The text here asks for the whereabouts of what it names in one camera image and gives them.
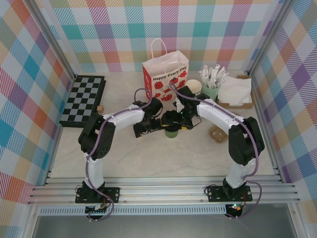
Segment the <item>cardboard tray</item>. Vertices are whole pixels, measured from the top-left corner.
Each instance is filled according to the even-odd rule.
[[[247,79],[247,78],[249,78],[249,76],[247,76],[247,75],[238,75],[237,78]],[[254,106],[254,104],[255,104],[255,98],[254,98],[254,93],[253,93],[252,89],[251,89],[251,99],[252,99],[251,103],[245,103],[242,106],[230,106],[229,103],[220,102],[218,98],[216,98],[216,103],[218,105],[222,106],[223,108],[227,108],[227,109],[251,109]]]

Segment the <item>white table surface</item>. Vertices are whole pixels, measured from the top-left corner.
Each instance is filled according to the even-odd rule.
[[[241,72],[231,72],[236,76]],[[188,79],[199,79],[199,74],[189,72]],[[105,74],[106,86],[101,100],[104,114],[120,111],[133,103],[134,91],[144,87],[142,72]],[[139,92],[137,100],[147,102],[145,93]],[[172,110],[171,103],[164,110]],[[232,110],[241,116],[257,118],[255,108]],[[232,159],[228,141],[216,144],[208,135],[212,123],[206,119],[193,130],[180,130],[176,138],[165,136],[163,130],[135,138],[133,126],[116,132],[111,150],[104,157],[104,177],[195,177],[225,176]],[[56,153],[52,178],[83,178],[85,159],[77,140],[81,128],[64,127]],[[265,149],[260,155],[257,175],[273,175],[271,160]]]

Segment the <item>black mounting plate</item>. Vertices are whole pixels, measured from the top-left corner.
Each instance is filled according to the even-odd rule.
[[[241,196],[232,199],[232,200],[228,200],[226,194],[223,192],[223,188],[222,186],[208,186],[206,189],[206,193],[208,196],[208,201],[209,202],[244,202],[244,199],[246,200],[246,202],[251,202],[252,199],[252,194],[251,194],[251,190],[250,190],[250,186],[243,186],[243,190],[241,192]]]
[[[104,187],[101,190],[102,193],[105,195],[108,195],[114,203],[119,202],[120,197],[120,188],[119,187]],[[99,196],[98,199],[96,197],[91,197],[89,193],[85,190],[83,187],[79,187],[77,189],[77,195],[75,198],[75,203],[109,203],[109,200],[106,199],[104,201],[105,197]]]

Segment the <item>cup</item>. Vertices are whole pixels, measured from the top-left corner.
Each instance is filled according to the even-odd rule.
[[[165,130],[165,135],[168,138],[175,138],[178,135],[179,124],[165,126],[164,130]]]
[[[220,89],[220,86],[217,88],[208,88],[205,85],[203,85],[202,93],[205,93],[206,95],[208,95],[211,99],[215,101],[218,95],[219,89]]]
[[[187,80],[185,83],[185,86],[188,86],[190,91],[192,91],[193,94],[198,95],[200,94],[202,90],[202,84],[195,79]]]

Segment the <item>green cup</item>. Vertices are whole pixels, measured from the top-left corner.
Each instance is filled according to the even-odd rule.
[[[178,135],[179,124],[164,127],[165,135],[168,138],[175,138]]]
[[[215,101],[216,97],[218,95],[219,89],[220,89],[220,87],[218,87],[218,88],[207,88],[205,85],[203,85],[202,93],[208,95],[211,99],[213,99]]]

